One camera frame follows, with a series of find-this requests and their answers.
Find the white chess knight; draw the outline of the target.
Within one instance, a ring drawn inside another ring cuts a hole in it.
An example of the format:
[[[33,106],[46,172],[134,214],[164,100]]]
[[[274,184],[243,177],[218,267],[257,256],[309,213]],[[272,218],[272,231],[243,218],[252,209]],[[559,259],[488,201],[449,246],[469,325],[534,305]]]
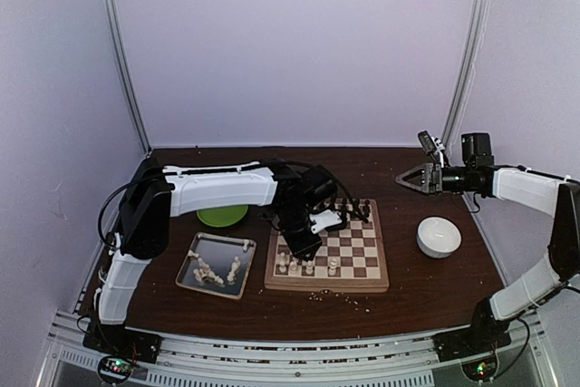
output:
[[[291,275],[297,275],[299,272],[299,265],[296,262],[292,262],[289,266],[289,272]]]

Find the white chess bishop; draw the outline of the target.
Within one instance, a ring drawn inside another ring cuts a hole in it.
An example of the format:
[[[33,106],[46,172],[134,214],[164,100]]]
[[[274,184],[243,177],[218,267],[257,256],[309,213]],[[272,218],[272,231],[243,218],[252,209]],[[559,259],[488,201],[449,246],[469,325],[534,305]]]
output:
[[[312,276],[314,274],[314,262],[308,261],[305,266],[305,272],[308,276]]]

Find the white chess king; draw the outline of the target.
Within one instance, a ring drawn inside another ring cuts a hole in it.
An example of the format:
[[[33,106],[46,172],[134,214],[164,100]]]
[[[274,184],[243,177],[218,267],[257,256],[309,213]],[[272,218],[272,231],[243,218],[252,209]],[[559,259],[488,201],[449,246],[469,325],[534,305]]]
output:
[[[330,257],[328,260],[327,275],[336,276],[337,268],[340,265],[340,260],[337,257]]]

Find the metal tray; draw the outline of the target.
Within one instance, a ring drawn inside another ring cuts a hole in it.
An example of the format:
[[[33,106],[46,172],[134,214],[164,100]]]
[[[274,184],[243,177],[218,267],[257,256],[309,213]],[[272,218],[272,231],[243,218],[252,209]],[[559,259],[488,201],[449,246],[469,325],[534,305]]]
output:
[[[197,233],[176,276],[177,287],[239,300],[244,294],[256,251],[247,238]]]

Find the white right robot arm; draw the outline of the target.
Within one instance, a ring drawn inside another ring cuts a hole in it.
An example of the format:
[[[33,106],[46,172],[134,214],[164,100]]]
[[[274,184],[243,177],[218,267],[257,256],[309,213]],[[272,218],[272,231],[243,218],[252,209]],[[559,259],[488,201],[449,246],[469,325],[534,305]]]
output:
[[[496,163],[487,133],[461,135],[457,164],[441,140],[426,131],[418,140],[427,160],[415,162],[395,182],[423,195],[457,198],[502,284],[484,294],[466,326],[435,334],[433,341],[452,354],[461,346],[486,353],[508,344],[508,328],[519,316],[579,279],[579,183]]]

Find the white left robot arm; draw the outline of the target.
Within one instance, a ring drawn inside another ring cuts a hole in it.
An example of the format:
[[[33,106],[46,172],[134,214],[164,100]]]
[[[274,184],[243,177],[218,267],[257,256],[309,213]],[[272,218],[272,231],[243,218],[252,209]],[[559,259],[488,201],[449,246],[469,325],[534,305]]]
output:
[[[340,187],[324,166],[287,160],[203,168],[143,160],[132,180],[113,193],[121,199],[113,231],[99,234],[111,254],[91,320],[99,349],[122,355],[136,347],[125,329],[127,310],[146,267],[169,244],[172,218],[212,208],[267,207],[292,255],[311,260],[322,245],[321,232],[346,225],[345,213],[323,205]]]

